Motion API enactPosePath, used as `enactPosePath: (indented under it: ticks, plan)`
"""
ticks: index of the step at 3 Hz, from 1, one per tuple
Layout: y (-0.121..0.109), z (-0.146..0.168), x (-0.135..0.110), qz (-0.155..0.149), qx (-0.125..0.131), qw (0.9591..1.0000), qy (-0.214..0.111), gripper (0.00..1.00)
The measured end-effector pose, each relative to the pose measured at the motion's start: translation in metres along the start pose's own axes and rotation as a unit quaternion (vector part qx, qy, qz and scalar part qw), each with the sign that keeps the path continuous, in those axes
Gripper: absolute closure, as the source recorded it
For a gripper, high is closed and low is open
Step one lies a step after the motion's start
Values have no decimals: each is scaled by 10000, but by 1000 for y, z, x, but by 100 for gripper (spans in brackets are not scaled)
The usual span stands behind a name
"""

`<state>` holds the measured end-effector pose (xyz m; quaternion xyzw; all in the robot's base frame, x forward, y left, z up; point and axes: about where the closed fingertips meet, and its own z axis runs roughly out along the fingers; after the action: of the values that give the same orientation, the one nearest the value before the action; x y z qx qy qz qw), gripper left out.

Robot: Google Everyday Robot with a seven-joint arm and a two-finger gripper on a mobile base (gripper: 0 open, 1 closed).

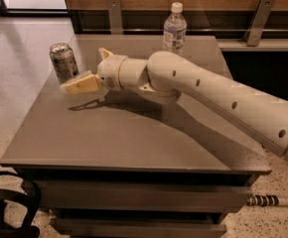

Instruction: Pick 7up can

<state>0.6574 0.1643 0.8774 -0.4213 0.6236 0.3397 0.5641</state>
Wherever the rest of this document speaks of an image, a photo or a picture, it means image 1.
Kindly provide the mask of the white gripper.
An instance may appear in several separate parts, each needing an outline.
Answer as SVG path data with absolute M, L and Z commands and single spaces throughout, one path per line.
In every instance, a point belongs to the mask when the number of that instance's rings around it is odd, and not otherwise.
M 98 49 L 103 61 L 97 66 L 97 74 L 90 70 L 85 71 L 77 77 L 70 79 L 60 86 L 64 94 L 80 94 L 98 91 L 101 83 L 104 87 L 119 91 L 122 86 L 119 81 L 119 71 L 127 56 L 113 55 L 113 52 L 105 49 Z

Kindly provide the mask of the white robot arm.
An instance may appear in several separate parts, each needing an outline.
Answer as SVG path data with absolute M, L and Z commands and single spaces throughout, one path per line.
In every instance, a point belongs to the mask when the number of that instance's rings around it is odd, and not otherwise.
M 101 48 L 97 73 L 86 71 L 60 86 L 65 94 L 132 90 L 168 104 L 185 93 L 206 105 L 266 149 L 288 162 L 288 101 L 204 69 L 165 51 L 132 59 Z

